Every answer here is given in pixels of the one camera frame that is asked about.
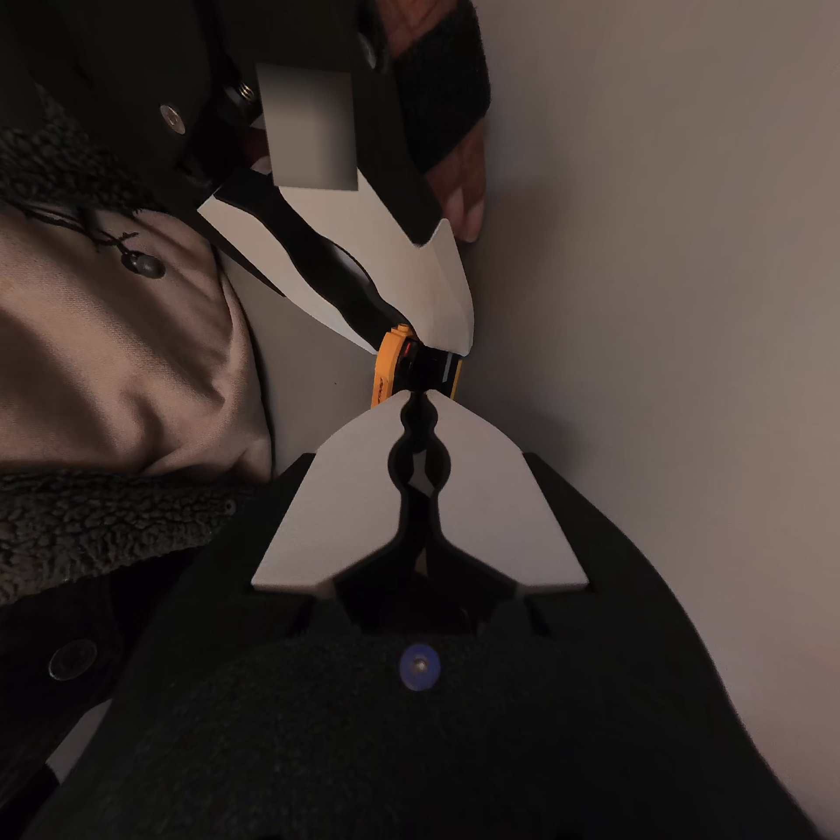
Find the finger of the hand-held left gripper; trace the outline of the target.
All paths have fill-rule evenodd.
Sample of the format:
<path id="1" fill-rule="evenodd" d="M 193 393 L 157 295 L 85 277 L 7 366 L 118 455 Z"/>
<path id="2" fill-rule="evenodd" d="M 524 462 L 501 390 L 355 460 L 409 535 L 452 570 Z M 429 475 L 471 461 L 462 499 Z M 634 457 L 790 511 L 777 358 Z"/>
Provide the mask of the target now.
<path id="1" fill-rule="evenodd" d="M 415 245 L 361 171 L 356 173 L 354 191 L 270 189 L 312 230 L 355 259 L 421 341 L 467 356 L 474 339 L 473 300 L 449 221 L 440 219 L 432 237 Z"/>
<path id="2" fill-rule="evenodd" d="M 374 347 L 352 330 L 332 303 L 312 289 L 285 247 L 256 216 L 210 196 L 198 213 L 255 266 L 277 291 L 324 326 L 370 354 Z"/>

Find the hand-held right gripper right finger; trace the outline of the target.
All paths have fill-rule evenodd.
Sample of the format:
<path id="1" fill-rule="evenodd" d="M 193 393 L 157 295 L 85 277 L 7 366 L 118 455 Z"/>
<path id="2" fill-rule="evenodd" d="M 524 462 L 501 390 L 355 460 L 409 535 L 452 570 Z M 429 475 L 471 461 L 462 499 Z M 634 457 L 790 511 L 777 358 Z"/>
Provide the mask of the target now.
<path id="1" fill-rule="evenodd" d="M 440 392 L 428 392 L 444 456 L 437 520 L 444 546 L 501 574 L 517 595 L 589 584 L 520 447 Z"/>

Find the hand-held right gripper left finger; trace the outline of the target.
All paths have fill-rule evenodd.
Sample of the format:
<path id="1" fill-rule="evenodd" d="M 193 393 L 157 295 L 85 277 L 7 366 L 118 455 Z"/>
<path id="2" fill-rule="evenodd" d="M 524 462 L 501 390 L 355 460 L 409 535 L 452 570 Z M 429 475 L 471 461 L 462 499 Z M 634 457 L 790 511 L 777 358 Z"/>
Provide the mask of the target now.
<path id="1" fill-rule="evenodd" d="M 400 538 L 414 473 L 412 399 L 396 393 L 318 448 L 254 573 L 254 589 L 331 599 L 342 575 Z"/>

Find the orange grey lego assembly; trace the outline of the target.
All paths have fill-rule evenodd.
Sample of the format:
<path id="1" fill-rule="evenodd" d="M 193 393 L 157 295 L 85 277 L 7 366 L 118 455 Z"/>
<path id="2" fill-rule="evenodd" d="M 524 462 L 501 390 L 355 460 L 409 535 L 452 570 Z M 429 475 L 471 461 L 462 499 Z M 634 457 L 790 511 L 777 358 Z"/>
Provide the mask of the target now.
<path id="1" fill-rule="evenodd" d="M 438 391 L 449 399 L 455 392 L 463 357 L 426 346 L 407 324 L 387 332 L 374 366 L 371 407 L 401 391 Z"/>

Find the person's left hand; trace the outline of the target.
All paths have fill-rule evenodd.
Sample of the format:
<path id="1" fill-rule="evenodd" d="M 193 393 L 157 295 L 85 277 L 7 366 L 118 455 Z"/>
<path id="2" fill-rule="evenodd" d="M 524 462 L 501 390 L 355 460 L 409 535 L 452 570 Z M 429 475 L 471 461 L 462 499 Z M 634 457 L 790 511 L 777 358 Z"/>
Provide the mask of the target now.
<path id="1" fill-rule="evenodd" d="M 490 79 L 469 1 L 377 1 L 393 61 L 408 150 L 457 240 L 485 214 Z"/>

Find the beige hooded sweatshirt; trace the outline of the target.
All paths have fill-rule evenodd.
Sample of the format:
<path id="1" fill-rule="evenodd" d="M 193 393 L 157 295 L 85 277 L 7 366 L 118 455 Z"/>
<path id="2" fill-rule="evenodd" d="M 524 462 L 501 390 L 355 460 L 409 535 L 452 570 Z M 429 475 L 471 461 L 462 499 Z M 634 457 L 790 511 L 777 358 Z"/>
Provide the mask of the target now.
<path id="1" fill-rule="evenodd" d="M 173 216 L 2 202 L 2 471 L 271 473 L 249 328 Z"/>

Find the dark fleece jacket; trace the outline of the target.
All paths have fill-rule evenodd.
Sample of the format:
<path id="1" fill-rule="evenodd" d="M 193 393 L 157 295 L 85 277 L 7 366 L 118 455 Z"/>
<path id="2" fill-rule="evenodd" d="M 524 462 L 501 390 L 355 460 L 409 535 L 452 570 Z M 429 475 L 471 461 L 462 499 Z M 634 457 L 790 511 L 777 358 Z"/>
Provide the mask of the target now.
<path id="1" fill-rule="evenodd" d="M 62 3 L 2 2 L 2 202 L 68 207 L 83 218 L 173 216 L 205 238 L 228 278 L 222 257 L 234 250 L 200 213 L 220 245 L 154 206 L 62 105 Z M 108 701 L 161 597 L 258 484 L 2 471 L 3 837 L 20 834 L 61 783 L 54 754 Z"/>

